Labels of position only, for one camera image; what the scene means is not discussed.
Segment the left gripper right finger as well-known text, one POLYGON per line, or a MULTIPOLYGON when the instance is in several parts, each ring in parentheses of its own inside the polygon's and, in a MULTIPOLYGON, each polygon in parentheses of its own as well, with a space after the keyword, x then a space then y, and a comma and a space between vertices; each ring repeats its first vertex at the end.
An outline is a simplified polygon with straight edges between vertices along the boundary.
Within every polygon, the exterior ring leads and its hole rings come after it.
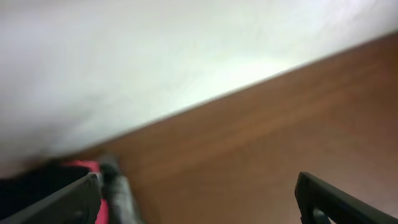
POLYGON ((308 172, 299 173, 295 198, 302 224, 397 224, 397 218, 352 197, 308 172))

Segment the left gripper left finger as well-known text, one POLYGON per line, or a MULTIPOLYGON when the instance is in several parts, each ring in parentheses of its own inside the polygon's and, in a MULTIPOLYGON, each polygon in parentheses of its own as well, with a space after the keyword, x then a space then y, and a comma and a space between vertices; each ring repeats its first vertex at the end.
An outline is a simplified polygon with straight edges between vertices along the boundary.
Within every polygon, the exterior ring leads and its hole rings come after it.
POLYGON ((1 220, 1 224, 94 224, 100 206, 99 181, 96 174, 89 173, 1 220))

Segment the black t-shirt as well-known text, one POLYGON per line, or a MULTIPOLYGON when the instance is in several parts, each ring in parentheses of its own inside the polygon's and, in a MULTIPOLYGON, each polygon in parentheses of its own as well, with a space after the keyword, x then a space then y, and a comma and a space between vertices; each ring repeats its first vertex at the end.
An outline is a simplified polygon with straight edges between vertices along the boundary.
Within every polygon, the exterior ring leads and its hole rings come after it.
POLYGON ((50 161, 29 172, 1 179, 1 219, 42 200, 89 172, 87 167, 50 161))

